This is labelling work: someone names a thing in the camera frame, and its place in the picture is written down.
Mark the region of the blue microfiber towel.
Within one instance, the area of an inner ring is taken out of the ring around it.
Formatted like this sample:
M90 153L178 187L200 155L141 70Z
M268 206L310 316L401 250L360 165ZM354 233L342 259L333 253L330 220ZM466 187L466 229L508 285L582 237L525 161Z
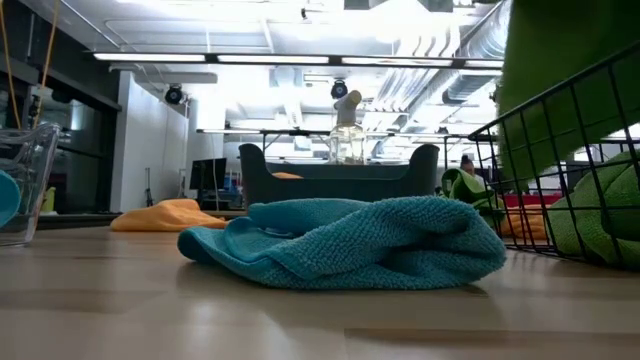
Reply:
M435 196L256 203L223 229L182 231L177 248L261 285L304 290L456 287L506 260L472 206Z
M21 203L20 189L13 177L0 170L0 228L18 212Z

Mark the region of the dark grey plastic bin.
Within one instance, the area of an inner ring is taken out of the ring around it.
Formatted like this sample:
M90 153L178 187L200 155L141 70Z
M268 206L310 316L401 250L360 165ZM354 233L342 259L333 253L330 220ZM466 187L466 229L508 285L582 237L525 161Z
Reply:
M268 169L262 150L239 147L246 203L272 203L306 198L344 198L366 202L432 195L436 186L439 148L424 144L407 165L278 164L292 179Z

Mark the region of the clear spray bottle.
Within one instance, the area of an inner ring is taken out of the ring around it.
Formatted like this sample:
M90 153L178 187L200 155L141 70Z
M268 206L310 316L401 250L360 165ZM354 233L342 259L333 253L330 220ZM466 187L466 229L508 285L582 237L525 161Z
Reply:
M365 165L366 132L357 122L356 110L362 100L352 90L334 104L336 125L329 134L329 161L340 165Z

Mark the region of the black monitor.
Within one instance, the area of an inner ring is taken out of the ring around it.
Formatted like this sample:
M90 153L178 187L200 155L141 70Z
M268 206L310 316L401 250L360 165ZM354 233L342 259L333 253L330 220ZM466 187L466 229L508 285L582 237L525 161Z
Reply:
M221 190L224 188L226 158L194 160L192 162L190 190Z

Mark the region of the person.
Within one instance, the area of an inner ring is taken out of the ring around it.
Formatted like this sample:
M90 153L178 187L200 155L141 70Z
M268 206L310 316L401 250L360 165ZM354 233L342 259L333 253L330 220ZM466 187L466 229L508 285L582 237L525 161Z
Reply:
M476 173L473 161L466 154L463 154L461 157L460 169L476 179L482 179L482 177Z

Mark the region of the long ceiling light fixture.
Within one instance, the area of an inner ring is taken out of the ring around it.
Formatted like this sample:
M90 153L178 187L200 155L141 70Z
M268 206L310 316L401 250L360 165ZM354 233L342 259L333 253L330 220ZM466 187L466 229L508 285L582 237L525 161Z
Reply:
M501 59L446 58L446 57L398 57L398 56L349 56L349 55L296 55L296 54L235 54L235 53L141 53L94 52L99 61L111 63L151 64L216 64L216 65L287 65L319 67L370 67L370 68L425 68L501 70Z

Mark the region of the red object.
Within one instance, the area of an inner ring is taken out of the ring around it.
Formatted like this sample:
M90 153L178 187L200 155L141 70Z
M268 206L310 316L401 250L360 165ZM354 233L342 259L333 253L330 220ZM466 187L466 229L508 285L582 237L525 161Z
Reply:
M540 194L506 194L503 196L503 202L507 207L514 208L521 205L552 205L563 197L562 194L540 195Z

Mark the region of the clear plastic bin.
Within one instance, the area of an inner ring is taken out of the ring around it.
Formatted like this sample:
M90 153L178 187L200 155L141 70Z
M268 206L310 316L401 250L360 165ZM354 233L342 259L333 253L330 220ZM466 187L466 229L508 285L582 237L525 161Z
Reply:
M0 170L14 178L21 194L18 212L0 228L0 247L26 245L33 239L59 133L56 124L0 129Z

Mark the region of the black metal rig frame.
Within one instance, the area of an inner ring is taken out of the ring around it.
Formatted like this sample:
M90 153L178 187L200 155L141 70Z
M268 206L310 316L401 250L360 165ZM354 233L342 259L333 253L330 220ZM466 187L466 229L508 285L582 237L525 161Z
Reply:
M305 129L197 129L197 133L202 134L222 134L222 135L260 135L262 137L262 150L266 150L266 138L270 135L289 137L318 137L323 140L330 132L326 130L305 130ZM436 134L436 133L402 133L402 132L367 132L369 138L409 138L413 143L439 144L443 146L443 166L448 169L455 159L449 155L449 151L457 144L468 143L475 145L477 142L484 142L493 145L498 137L492 134L480 134L477 138L471 139L469 135L463 134Z

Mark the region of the silver air duct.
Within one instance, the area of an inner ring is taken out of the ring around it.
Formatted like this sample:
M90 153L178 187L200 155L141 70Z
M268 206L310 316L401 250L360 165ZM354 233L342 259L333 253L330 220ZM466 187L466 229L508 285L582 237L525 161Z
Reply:
M505 54L508 24L512 0L500 0L488 14L465 36L457 57L502 59ZM462 104L476 91L488 84L495 75L480 75L478 71L469 74L459 70L452 84L442 93L445 104Z

